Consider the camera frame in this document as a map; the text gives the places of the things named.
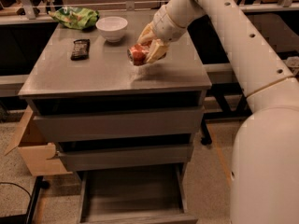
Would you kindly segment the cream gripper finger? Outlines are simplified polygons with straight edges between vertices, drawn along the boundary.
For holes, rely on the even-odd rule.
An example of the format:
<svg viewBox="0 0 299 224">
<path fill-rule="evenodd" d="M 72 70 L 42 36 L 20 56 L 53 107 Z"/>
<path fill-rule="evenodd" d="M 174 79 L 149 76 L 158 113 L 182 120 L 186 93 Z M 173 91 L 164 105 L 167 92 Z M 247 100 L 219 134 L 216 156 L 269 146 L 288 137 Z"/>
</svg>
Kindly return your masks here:
<svg viewBox="0 0 299 224">
<path fill-rule="evenodd" d="M 163 58 L 167 53 L 169 44 L 163 42 L 161 39 L 154 39 L 151 41 L 148 53 L 146 55 L 145 63 L 155 63 L 156 61 Z"/>
<path fill-rule="evenodd" d="M 153 32 L 153 25 L 152 23 L 148 23 L 146 27 L 141 32 L 139 38 L 137 39 L 138 44 L 144 44 L 156 37 L 155 33 Z"/>
</svg>

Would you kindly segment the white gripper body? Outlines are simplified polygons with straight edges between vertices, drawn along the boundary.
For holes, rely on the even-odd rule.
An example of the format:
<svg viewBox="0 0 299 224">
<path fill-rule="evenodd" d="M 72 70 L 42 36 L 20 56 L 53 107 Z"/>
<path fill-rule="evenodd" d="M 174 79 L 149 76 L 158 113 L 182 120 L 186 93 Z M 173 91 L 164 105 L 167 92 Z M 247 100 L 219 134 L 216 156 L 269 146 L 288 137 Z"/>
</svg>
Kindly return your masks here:
<svg viewBox="0 0 299 224">
<path fill-rule="evenodd" d="M 184 17 L 178 13 L 172 14 L 167 5 L 161 6 L 152 20 L 152 31 L 163 42 L 178 41 L 185 34 L 186 27 Z"/>
</svg>

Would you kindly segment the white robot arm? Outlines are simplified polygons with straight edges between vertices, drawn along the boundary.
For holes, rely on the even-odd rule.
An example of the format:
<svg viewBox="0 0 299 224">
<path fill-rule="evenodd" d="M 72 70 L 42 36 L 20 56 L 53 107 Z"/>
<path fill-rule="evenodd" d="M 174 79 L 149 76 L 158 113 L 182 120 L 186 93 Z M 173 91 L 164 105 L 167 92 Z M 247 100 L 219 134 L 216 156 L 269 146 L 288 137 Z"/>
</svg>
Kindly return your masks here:
<svg viewBox="0 0 299 224">
<path fill-rule="evenodd" d="M 148 63 L 208 15 L 247 99 L 231 167 L 231 224 L 299 224 L 299 82 L 234 0 L 170 0 L 141 33 Z"/>
</svg>

